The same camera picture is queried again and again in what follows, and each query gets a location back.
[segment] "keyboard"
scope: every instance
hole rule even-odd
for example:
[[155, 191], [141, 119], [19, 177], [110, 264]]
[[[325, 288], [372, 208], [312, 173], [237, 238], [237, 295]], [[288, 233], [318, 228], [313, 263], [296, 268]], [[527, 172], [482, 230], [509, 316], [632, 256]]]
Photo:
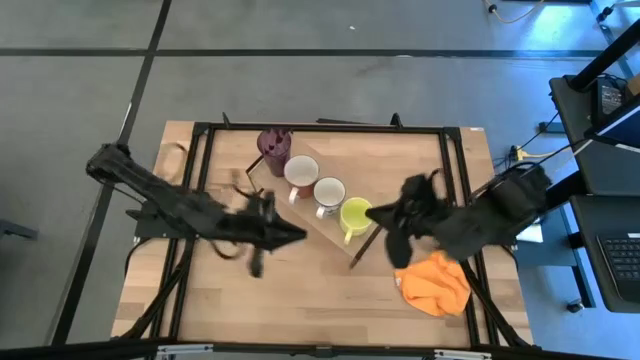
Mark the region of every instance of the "keyboard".
[[640, 303], [640, 238], [598, 237], [618, 295]]

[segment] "orange towel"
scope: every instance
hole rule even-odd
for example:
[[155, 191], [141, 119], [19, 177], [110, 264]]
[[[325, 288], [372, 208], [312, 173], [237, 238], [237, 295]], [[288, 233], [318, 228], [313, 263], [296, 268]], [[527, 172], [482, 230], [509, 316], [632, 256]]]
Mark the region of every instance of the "orange towel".
[[442, 251], [425, 261], [396, 270], [396, 285], [412, 306], [433, 316], [460, 315], [471, 290], [462, 267]]

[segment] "gray floor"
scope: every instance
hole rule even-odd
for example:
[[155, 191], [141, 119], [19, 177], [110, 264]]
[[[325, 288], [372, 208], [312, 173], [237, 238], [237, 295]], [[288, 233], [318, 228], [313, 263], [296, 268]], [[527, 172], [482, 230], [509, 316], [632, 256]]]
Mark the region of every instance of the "gray floor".
[[[530, 7], [498, 3], [505, 18]], [[0, 47], [146, 48], [160, 5], [3, 1]], [[617, 35], [637, 11], [617, 9], [606, 23]], [[160, 48], [598, 50], [606, 44], [585, 5], [544, 5], [522, 22], [503, 25], [487, 16], [480, 0], [174, 0]], [[634, 54], [630, 65], [638, 70]], [[386, 123], [399, 112], [406, 124], [485, 127], [498, 157], [555, 113], [548, 80], [576, 73], [587, 61], [156, 58], [130, 145], [135, 159], [151, 165], [165, 121], [218, 121], [222, 111], [237, 122], [327, 117], [371, 123]], [[84, 175], [84, 164], [99, 144], [117, 137], [141, 63], [0, 57], [0, 218], [41, 234], [37, 242], [0, 242], [0, 348], [47, 342], [98, 189]], [[622, 75], [617, 66], [610, 72]], [[565, 144], [566, 138], [545, 136], [528, 151]], [[547, 168], [555, 171], [563, 160], [549, 161]], [[553, 177], [562, 178], [571, 166]], [[70, 341], [109, 336], [134, 226], [124, 210], [133, 206], [117, 194], [112, 200]], [[577, 315], [562, 312], [577, 295], [570, 270], [522, 269], [521, 283], [535, 341], [543, 348], [640, 357], [621, 340], [639, 333], [638, 316], [609, 313], [601, 302]], [[588, 330], [578, 336], [576, 329]], [[596, 342], [596, 336], [606, 340]]]

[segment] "purple plastic cup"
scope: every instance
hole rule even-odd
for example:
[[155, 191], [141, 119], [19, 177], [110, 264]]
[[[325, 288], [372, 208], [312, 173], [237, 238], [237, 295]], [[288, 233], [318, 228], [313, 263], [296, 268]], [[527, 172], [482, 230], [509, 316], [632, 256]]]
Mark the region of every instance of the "purple plastic cup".
[[283, 129], [264, 130], [258, 135], [258, 150], [273, 176], [284, 176], [284, 165], [291, 157], [291, 133]]

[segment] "wooden tabletop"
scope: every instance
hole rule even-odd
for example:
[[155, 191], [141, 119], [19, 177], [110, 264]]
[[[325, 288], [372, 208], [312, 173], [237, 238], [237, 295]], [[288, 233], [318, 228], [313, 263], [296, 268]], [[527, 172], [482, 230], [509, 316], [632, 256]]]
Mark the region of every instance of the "wooden tabletop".
[[[175, 146], [189, 148], [193, 122], [166, 124], [154, 173], [172, 183], [181, 181], [185, 154]], [[463, 147], [472, 190], [493, 176], [484, 130], [462, 128]], [[239, 208], [244, 199], [229, 189], [232, 174], [240, 173], [240, 187], [251, 190], [245, 170], [258, 158], [254, 131], [215, 133], [213, 153], [205, 190], [214, 198]], [[397, 199], [404, 179], [440, 168], [441, 155], [436, 135], [296, 132], [295, 141], [328, 158], [333, 170], [350, 174], [350, 184], [360, 181], [373, 189], [370, 199]], [[204, 146], [193, 171], [195, 187]], [[458, 203], [462, 188], [449, 144]], [[386, 171], [381, 174], [378, 169]], [[444, 194], [444, 183], [436, 182]], [[276, 205], [280, 215], [304, 223], [299, 209]], [[433, 317], [408, 305], [395, 287], [393, 268], [384, 250], [384, 231], [373, 242], [360, 263], [348, 265], [361, 244], [354, 238], [348, 246], [327, 241], [322, 228], [305, 227], [305, 240], [266, 255], [264, 276], [251, 278], [246, 256], [225, 261], [199, 241], [194, 252], [179, 338], [188, 341], [333, 344], [416, 347], [467, 347], [469, 336], [464, 315]], [[166, 239], [154, 239], [132, 256], [112, 334], [128, 330], [152, 301], [160, 283], [167, 251]], [[424, 259], [431, 249], [429, 239], [414, 244], [413, 261]], [[500, 247], [483, 249], [491, 295], [518, 334], [531, 342], [531, 332], [513, 259]], [[487, 342], [484, 316], [475, 299], [482, 342]], [[171, 316], [173, 299], [165, 307]], [[164, 321], [161, 334], [168, 333]]]

